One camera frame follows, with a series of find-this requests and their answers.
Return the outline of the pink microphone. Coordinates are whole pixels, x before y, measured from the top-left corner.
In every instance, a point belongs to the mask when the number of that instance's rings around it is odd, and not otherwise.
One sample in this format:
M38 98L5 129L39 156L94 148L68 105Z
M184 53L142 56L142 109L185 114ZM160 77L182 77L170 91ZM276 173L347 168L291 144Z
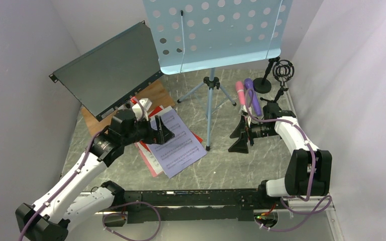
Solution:
M243 110L246 110L246 101L245 101L245 93L244 93L244 84L242 81L237 81L235 83L235 87L236 87L236 91L237 91L237 95L238 95L238 99L239 99L239 103L241 105L241 108Z

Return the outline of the pink sheet music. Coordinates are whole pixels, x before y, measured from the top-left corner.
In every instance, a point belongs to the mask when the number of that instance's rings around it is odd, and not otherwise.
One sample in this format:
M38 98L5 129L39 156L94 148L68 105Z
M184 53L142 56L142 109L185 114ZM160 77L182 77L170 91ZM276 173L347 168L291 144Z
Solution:
M138 148L138 152L152 177L157 177L163 173L161 165L150 151L144 148L140 143L135 143L135 146Z

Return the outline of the purple microphone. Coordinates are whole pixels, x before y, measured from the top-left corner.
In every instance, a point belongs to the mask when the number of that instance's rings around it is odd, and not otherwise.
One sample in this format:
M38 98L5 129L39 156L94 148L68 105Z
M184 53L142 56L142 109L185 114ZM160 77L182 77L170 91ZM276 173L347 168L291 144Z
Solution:
M252 100L252 106L253 106L253 110L255 111L255 115L262 116L262 109L258 102L257 95L254 90L253 80L251 78L246 78L244 80L244 86L246 90L249 89L248 94Z

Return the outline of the white sheet music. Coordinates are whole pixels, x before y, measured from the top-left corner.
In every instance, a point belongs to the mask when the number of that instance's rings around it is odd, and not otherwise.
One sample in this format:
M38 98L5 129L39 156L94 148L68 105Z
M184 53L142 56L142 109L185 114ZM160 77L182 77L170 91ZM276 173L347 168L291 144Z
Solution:
M161 105L157 107L154 111L152 111L148 117L152 118L157 113L161 113L161 114L167 113L171 109L172 109L171 106L163 108L163 106ZM145 144L138 142L138 143L135 143L135 146L138 148L138 152L142 157L144 163L148 167L152 177L157 177L159 174L163 173L163 169L161 165L158 163L155 156L147 149L147 146Z

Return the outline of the red sheet music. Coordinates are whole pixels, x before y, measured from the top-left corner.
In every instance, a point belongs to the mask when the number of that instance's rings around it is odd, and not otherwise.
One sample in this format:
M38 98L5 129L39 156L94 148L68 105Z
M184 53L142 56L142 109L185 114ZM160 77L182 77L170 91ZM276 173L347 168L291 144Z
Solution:
M162 145L140 142L137 146L153 176L163 172L170 178L205 155L205 149L201 146L203 139L188 130L171 106L159 106L150 114L153 129L156 129L155 115L161 117L164 126L174 137Z

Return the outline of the lavender sheet music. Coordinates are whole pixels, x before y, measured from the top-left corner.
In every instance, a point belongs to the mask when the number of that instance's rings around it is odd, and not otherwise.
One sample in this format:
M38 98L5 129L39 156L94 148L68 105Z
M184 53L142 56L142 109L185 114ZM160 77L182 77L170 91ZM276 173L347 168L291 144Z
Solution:
M204 157L207 151L174 109L157 115L161 116L163 123L175 137L163 145L147 144L147 148L155 156L165 175L172 178Z

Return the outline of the black round-base mic stand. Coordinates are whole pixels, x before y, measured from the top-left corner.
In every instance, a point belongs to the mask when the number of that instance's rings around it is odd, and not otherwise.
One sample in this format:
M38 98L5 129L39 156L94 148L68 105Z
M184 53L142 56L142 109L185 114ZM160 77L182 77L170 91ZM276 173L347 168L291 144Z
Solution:
M268 65L265 70L264 76L260 78L255 78L253 80L254 90L258 93L265 94L271 91L271 83L267 79L269 76L274 64L280 60L280 57L271 58L268 60Z

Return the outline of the light blue music stand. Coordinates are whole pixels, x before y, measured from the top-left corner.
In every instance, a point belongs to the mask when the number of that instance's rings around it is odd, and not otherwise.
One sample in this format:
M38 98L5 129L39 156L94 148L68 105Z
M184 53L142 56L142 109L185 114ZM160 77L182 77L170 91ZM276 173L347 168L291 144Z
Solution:
M166 75L278 57L292 1L143 1Z

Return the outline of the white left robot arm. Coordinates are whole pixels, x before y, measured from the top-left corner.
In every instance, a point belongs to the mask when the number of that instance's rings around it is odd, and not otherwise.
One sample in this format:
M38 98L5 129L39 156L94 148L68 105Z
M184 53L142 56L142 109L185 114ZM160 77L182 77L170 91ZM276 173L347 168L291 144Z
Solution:
M22 203L17 208L19 240L65 240L90 215L108 208L117 211L126 205L125 190L113 181L104 182L79 201L75 199L123 155L126 146L139 141L163 145L174 138L160 116L155 115L154 122L155 129L151 121L137 117L130 109L117 111L111 123L92 137L80 159L53 188L33 204Z

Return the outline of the black tripod mic stand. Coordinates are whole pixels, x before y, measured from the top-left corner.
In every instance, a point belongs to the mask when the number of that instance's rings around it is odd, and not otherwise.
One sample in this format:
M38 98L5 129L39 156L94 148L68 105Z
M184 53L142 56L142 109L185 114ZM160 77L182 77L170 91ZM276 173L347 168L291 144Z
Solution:
M280 60L280 57L276 58L276 62L272 67L272 74L275 80L279 83L280 88L273 100L268 100L263 97L260 98L261 101L267 101L272 103L277 103L279 98L288 91L286 83L290 81L294 74L295 68L294 65L288 60Z

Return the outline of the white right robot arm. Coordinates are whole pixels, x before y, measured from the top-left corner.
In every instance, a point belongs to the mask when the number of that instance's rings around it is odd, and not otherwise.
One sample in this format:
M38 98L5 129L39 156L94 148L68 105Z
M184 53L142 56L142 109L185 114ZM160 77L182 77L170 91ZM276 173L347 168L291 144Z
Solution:
M257 138L279 136L291 153L285 176L265 180L265 190L257 194L257 203L270 208L277 197L325 196L330 188L332 155L314 145L300 130L298 120L291 110L283 110L277 103L269 102L263 107L261 123L249 123L247 113L242 112L240 121L231 133L235 143L228 149L231 153L247 154Z

